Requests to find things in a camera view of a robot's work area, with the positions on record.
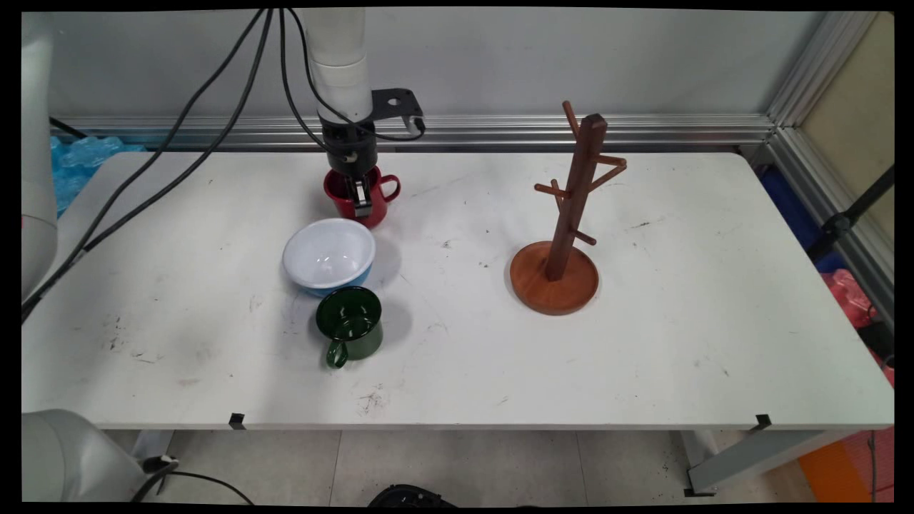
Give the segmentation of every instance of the blue bubble wrap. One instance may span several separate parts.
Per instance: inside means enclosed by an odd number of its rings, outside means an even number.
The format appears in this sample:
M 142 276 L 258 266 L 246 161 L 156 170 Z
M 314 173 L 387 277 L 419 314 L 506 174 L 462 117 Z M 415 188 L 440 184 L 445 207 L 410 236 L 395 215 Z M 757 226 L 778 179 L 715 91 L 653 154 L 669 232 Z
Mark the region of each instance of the blue bubble wrap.
M 72 145 L 64 145 L 51 137 L 51 169 L 54 176 L 54 196 L 58 202 L 58 218 L 73 203 L 76 196 L 109 157 L 120 152 L 145 152 L 142 145 L 125 145 L 118 137 L 99 139 L 91 136 Z

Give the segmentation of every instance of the black stand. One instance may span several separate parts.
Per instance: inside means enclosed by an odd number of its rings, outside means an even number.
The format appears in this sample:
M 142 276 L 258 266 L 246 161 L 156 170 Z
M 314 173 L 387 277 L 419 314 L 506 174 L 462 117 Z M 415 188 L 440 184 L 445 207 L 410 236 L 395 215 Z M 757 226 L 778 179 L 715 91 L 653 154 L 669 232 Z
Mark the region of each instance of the black stand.
M 818 262 L 832 250 L 832 246 L 849 232 L 867 209 L 882 198 L 882 195 L 895 186 L 895 165 L 882 174 L 872 186 L 846 211 L 839 212 L 828 219 L 822 226 L 822 236 L 806 251 L 813 262 Z

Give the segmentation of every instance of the mug handle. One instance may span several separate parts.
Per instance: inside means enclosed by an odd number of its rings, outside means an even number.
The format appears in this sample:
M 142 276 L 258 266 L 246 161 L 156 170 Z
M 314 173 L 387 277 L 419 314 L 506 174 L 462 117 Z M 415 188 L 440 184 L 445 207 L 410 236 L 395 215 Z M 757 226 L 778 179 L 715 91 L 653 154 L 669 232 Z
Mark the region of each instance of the mug handle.
M 382 177 L 382 178 L 377 182 L 377 185 L 380 187 L 381 184 L 386 184 L 387 182 L 390 182 L 391 180 L 393 180 L 394 182 L 397 183 L 397 188 L 394 189 L 394 192 L 393 192 L 393 193 L 390 193 L 389 196 L 386 196 L 386 197 L 385 197 L 383 194 L 381 194 L 381 197 L 382 197 L 382 198 L 384 199 L 384 201 L 386 201 L 387 203 L 390 203 L 390 202 L 394 201 L 394 200 L 397 199 L 397 197 L 399 196 L 399 178 L 397 178 L 396 175 L 387 175 L 387 176 L 385 176 L 385 177 Z
M 348 359 L 349 352 L 345 349 L 345 342 L 337 339 L 330 341 L 330 349 L 327 350 L 327 366 L 340 369 Z

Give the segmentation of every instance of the table leg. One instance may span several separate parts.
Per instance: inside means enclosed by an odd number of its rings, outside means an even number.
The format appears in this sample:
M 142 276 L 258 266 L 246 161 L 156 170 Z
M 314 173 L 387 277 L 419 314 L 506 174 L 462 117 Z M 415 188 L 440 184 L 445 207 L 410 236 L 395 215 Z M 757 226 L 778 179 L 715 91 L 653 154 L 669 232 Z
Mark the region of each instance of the table leg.
M 133 450 L 130 455 L 136 460 L 166 455 L 174 434 L 174 430 L 141 430 L 136 437 L 136 443 L 133 443 Z M 155 491 L 155 494 L 161 493 L 163 487 L 165 487 L 164 477 L 159 481 L 159 488 Z
M 714 495 L 728 483 L 760 475 L 848 436 L 822 430 L 760 430 L 717 452 L 708 431 L 682 432 L 689 458 L 689 481 L 696 496 Z

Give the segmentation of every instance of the wooden peg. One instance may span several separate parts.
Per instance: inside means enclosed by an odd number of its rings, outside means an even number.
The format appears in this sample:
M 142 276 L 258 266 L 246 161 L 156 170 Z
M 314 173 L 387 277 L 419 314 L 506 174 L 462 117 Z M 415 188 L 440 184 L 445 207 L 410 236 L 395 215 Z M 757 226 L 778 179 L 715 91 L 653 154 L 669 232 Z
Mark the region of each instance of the wooden peg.
M 602 165 L 609 165 L 609 166 L 625 166 L 627 164 L 625 162 L 625 159 L 622 159 L 619 157 L 610 157 L 608 155 L 597 155 L 596 157 L 593 158 L 593 160 L 597 161 L 598 163 L 600 163 Z
M 574 231 L 574 237 L 580 239 L 581 241 L 586 242 L 586 243 L 589 244 L 590 246 L 596 246 L 596 245 L 597 245 L 597 240 L 591 238 L 591 236 L 585 234 L 584 232 L 582 232 L 582 231 L 580 231 L 580 230 L 575 230 L 575 231 Z
M 575 139 L 578 138 L 578 132 L 580 132 L 580 127 L 578 126 L 578 118 L 574 115 L 574 110 L 571 109 L 571 102 L 565 100 L 562 102 L 562 109 L 565 110 L 565 117 L 569 119 L 569 125 L 571 126 L 571 132 L 574 134 Z
M 606 173 L 606 175 L 594 180 L 593 184 L 590 184 L 590 189 L 588 189 L 588 191 L 592 191 L 592 190 L 596 189 L 597 187 L 602 186 L 607 181 L 611 180 L 613 177 L 619 175 L 623 171 L 625 171 L 625 166 L 618 166 L 618 167 L 611 169 L 610 171 L 608 171 Z
M 558 189 L 558 181 L 555 178 L 553 178 L 549 184 L 551 184 L 554 189 Z M 556 197 L 556 207 L 558 207 L 558 210 L 562 210 L 562 197 Z
M 534 184 L 533 189 L 539 191 L 540 193 L 555 195 L 556 198 L 568 198 L 570 196 L 568 191 L 563 191 L 557 187 L 543 186 L 542 184 Z

